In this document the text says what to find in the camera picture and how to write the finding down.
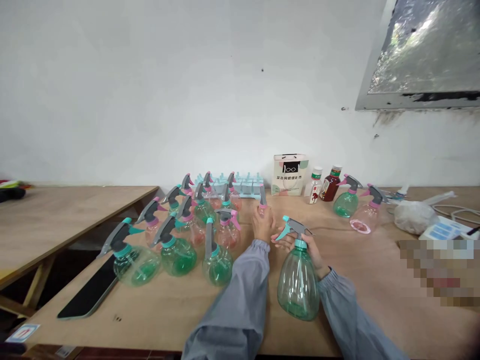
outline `bottle label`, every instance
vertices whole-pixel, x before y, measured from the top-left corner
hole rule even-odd
[[[311,188],[310,200],[308,202],[309,204],[315,204],[317,202],[320,194],[320,188],[320,185],[315,185]]]
[[[321,190],[320,190],[320,199],[325,200],[325,194],[329,189],[329,185],[330,185],[330,182],[327,179],[323,180],[323,185],[321,186]]]

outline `plywood tabletop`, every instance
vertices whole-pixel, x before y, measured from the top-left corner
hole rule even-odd
[[[158,186],[37,187],[0,203],[0,284],[68,246]]]
[[[424,200],[450,188],[412,188],[413,199]],[[459,197],[453,205],[477,207],[480,187],[453,189]],[[393,224],[385,209],[381,226],[370,235],[353,231],[348,219],[332,212],[333,203],[307,205],[301,197],[267,196],[277,224],[288,215],[315,233],[320,253],[339,274],[351,279],[363,309],[392,341],[413,359],[455,359],[471,344],[479,315],[466,308],[441,306],[429,296],[421,279],[401,259],[397,240],[414,239]],[[252,210],[257,201],[246,199],[240,212],[241,244],[238,257],[251,243]],[[157,212],[160,219],[164,212]],[[132,244],[144,244],[144,234],[129,236]],[[198,258],[204,256],[198,252]],[[285,313],[277,301],[277,285],[286,253],[272,247],[266,324],[261,354],[296,356],[339,356],[323,310],[312,322],[297,320]],[[58,312],[72,299],[107,259],[95,260],[68,286],[47,303],[29,322],[41,327],[29,342],[41,344],[154,349],[181,351],[190,332],[220,291],[203,278],[198,263],[188,275],[176,278],[162,272],[138,288],[117,284],[98,310],[89,318],[60,321]]]

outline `gray sleeve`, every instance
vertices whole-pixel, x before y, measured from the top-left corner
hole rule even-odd
[[[264,337],[269,251],[255,239],[233,263],[230,283],[188,337],[183,360],[255,358]]]
[[[355,287],[335,270],[318,282],[321,302],[346,360],[408,359],[357,303]]]

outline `small bottle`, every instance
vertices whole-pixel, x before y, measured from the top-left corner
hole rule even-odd
[[[347,192],[341,194],[335,200],[333,204],[333,211],[338,216],[342,218],[349,218],[352,214],[357,210],[359,206],[359,197],[357,196],[357,189],[360,186],[362,188],[362,184],[353,176],[348,174],[343,175],[345,179],[342,182],[339,182],[337,186],[349,184],[350,188]]]
[[[145,220],[146,222],[146,230],[145,230],[145,239],[147,246],[150,246],[154,242],[155,234],[157,233],[158,229],[162,225],[159,221],[159,218],[154,215],[154,213],[159,211],[167,211],[167,209],[163,208],[159,204],[160,198],[158,196],[154,197],[152,201],[148,203],[147,206],[142,210],[141,214],[138,216],[138,220],[135,224],[140,224],[142,221]]]
[[[223,246],[214,241],[214,219],[206,223],[205,258],[201,264],[203,276],[215,286],[224,286],[232,278],[234,260]]]
[[[168,209],[168,215],[172,215],[172,213],[177,214],[179,212],[180,204],[177,201],[177,196],[179,195],[185,196],[185,194],[180,190],[180,187],[181,187],[180,184],[178,184],[177,186],[174,186],[161,202],[162,205],[168,202],[168,205],[170,206],[170,209]]]
[[[218,228],[218,244],[224,248],[234,249],[240,242],[240,224],[237,221],[237,211],[229,208],[221,208],[215,210],[220,217],[220,225]]]
[[[209,218],[215,218],[215,211],[212,205],[208,201],[205,201],[204,194],[206,193],[204,189],[204,184],[199,183],[195,189],[195,201],[197,206],[193,209],[195,216],[200,219],[204,224],[207,223]]]
[[[188,274],[197,263],[197,252],[184,238],[176,238],[170,232],[179,226],[174,215],[169,215],[155,235],[153,247],[162,243],[161,263],[165,271],[174,277]]]
[[[265,188],[263,184],[260,184],[260,205],[258,206],[258,212],[260,217],[263,219],[265,214],[265,209],[268,208],[267,205],[267,196],[265,195]]]
[[[368,184],[368,190],[361,197],[372,195],[370,203],[360,206],[351,216],[350,226],[361,234],[370,234],[375,231],[379,222],[379,208],[382,202],[389,203],[385,194],[376,186]]]
[[[190,179],[190,173],[187,173],[181,182],[181,188],[183,189],[185,195],[190,195],[192,197],[194,195],[194,191],[190,185],[194,185],[194,183]]]
[[[179,220],[183,225],[176,227],[176,230],[182,238],[185,238],[194,248],[197,248],[205,243],[205,224],[190,212],[192,205],[196,207],[198,204],[192,200],[190,195],[185,196],[176,216],[180,218]]]
[[[339,189],[339,187],[336,185],[340,182],[339,176],[341,172],[342,166],[334,165],[331,168],[330,175],[323,180],[323,185],[320,189],[320,199],[322,199],[324,202],[330,202],[334,199],[335,194]]]
[[[228,189],[231,192],[231,202],[235,204],[236,210],[240,211],[242,209],[242,198],[240,197],[239,192],[235,190],[234,182],[236,183],[237,181],[235,180],[235,173],[232,171],[228,176]]]
[[[313,172],[311,173],[311,180],[305,185],[305,191],[303,196],[305,196],[307,204],[315,204],[319,198],[320,188],[322,187],[320,183],[320,178],[322,177],[321,166],[315,166]]]
[[[278,279],[277,298],[281,308],[294,318],[312,321],[319,313],[320,294],[317,274],[307,251],[308,245],[302,234],[308,230],[303,224],[284,216],[285,228],[276,241],[291,232],[297,233],[295,247],[287,255]]]
[[[126,217],[111,232],[103,245],[98,258],[113,250],[115,261],[113,272],[120,282],[130,287],[139,287],[147,284],[160,271],[160,259],[151,250],[143,246],[131,246],[124,242],[130,234],[137,234],[143,230],[130,225],[132,219]]]

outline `green spray bottle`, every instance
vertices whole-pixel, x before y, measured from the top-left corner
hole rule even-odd
[[[170,209],[168,210],[168,215],[172,215],[172,213],[178,213],[179,212],[179,202],[177,201],[176,197],[178,195],[185,196],[185,194],[180,190],[181,185],[178,184],[177,186],[174,186],[168,194],[165,196],[161,204],[168,204],[170,205]]]
[[[359,206],[359,197],[357,196],[357,189],[363,188],[360,181],[348,174],[343,175],[345,178],[339,182],[337,186],[348,184],[350,188],[347,192],[341,194],[333,204],[333,211],[342,218],[351,217]]]
[[[206,221],[205,258],[201,269],[205,278],[215,286],[224,286],[232,278],[234,259],[227,249],[214,240],[214,219]]]
[[[197,248],[205,242],[205,224],[190,211],[192,205],[197,206],[197,203],[190,195],[185,196],[176,216],[183,225],[176,227],[176,230]]]
[[[196,186],[195,201],[197,205],[193,210],[193,212],[195,213],[195,216],[197,216],[201,221],[203,221],[204,224],[207,223],[207,220],[209,218],[215,218],[214,208],[208,201],[205,201],[204,193],[206,192],[207,191],[204,189],[203,183],[199,183]]]
[[[317,289],[317,275],[308,245],[302,234],[312,232],[306,226],[288,216],[283,217],[285,228],[276,241],[288,233],[296,233],[295,247],[286,256],[278,279],[277,298],[281,308],[294,318],[312,321],[319,312],[320,294]]]
[[[98,258],[113,250],[115,261],[113,271],[122,283],[139,287],[152,280],[160,271],[160,259],[153,251],[143,246],[131,246],[124,242],[130,234],[142,233],[144,230],[130,225],[132,219],[126,217],[106,238]]]
[[[197,252],[187,240],[181,237],[176,238],[170,234],[175,229],[175,226],[182,226],[175,219],[175,216],[177,214],[174,212],[163,222],[155,235],[152,247],[161,242],[160,259],[165,271],[171,276],[181,277],[188,274],[195,267]]]

